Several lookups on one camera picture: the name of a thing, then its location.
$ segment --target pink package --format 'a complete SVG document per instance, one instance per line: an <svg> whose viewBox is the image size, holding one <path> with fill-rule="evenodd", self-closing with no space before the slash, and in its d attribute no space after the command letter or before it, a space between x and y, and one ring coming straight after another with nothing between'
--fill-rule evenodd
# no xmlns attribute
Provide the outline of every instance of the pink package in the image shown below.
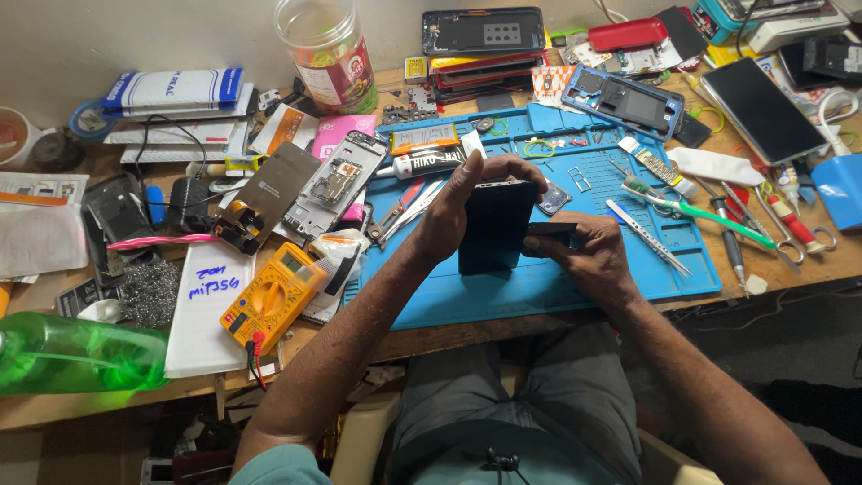
<svg viewBox="0 0 862 485"><path fill-rule="evenodd" d="M335 147L344 140L345 135L351 129L361 131L366 135L374 136L374 126L377 124L377 117L374 115L354 115L349 117L323 117L320 124L317 125L317 136L315 137L315 146L311 149L311 154L325 161L332 154ZM342 221L361 221L362 220L362 204L365 203L365 190L359 193L356 200L344 213Z"/></svg>

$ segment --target green toothbrush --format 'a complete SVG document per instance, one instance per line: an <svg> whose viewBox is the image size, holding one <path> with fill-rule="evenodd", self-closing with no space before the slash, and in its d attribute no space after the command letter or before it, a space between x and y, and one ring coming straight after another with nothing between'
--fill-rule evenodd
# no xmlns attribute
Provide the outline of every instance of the green toothbrush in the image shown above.
<svg viewBox="0 0 862 485"><path fill-rule="evenodd" d="M698 209L693 205L686 204L685 202L676 202L673 200L664 200L661 198L653 197L652 195L646 193L647 190L649 190L649 186L644 187L637 180L628 180L628 178L627 178L626 182L629 183L629 185L626 185L626 184L621 185L621 187L626 192L629 192L629 193L632 193L638 197L644 198L644 199L652 202L653 204L661 205L663 207L670 207L671 209L674 209L676 211L680 211L683 214L688 214L689 216L692 216L692 217L701 217L704 219L709 219L710 221L712 221L714 223L723 225L724 227L732 230L733 232L735 232L737 234L751 238L757 244L760 244L761 246L763 246L766 249L776 249L778 247L778 246L776 246L775 241L772 241L771 238L766 237L766 236L764 236L758 232L755 232L753 230L750 230L742 224L738 224L738 223L735 223L734 221L730 221L730 220L721 218L719 216L716 216L716 214L713 214L711 212L706 212L703 209Z"/></svg>

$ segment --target yellow multimeter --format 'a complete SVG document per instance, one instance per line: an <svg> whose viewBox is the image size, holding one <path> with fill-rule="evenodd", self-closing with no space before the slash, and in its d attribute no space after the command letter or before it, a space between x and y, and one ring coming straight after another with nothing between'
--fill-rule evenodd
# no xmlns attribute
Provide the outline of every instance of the yellow multimeter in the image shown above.
<svg viewBox="0 0 862 485"><path fill-rule="evenodd" d="M219 322L243 347L254 332L264 332L260 353L266 354L317 295L326 273L312 263L296 244L285 242ZM307 271L299 273L303 267Z"/></svg>

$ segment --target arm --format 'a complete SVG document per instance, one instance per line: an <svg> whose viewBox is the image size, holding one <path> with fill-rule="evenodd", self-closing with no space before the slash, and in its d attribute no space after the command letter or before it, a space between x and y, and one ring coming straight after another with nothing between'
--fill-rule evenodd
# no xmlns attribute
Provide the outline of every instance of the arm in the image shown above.
<svg viewBox="0 0 862 485"><path fill-rule="evenodd" d="M513 155L482 161L474 152L455 170L392 257L271 384L242 433L234 474L258 454L282 444L301 444L314 452L410 297L461 244L464 203L472 188L479 181L508 176L535 180L540 192L547 191L539 169Z"/></svg>
<svg viewBox="0 0 862 485"><path fill-rule="evenodd" d="M638 347L723 482L828 483L790 428L643 299L612 217L558 212L551 220L577 222L586 243L578 251L546 237L528 237L525 243L559 263Z"/></svg>

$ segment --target green shirt sleeve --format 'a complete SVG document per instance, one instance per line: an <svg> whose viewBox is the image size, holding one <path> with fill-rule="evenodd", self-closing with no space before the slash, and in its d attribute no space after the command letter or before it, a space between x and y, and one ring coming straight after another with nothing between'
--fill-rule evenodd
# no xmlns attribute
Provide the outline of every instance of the green shirt sleeve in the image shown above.
<svg viewBox="0 0 862 485"><path fill-rule="evenodd" d="M252 458L229 485L332 485L314 454L300 444L283 444Z"/></svg>

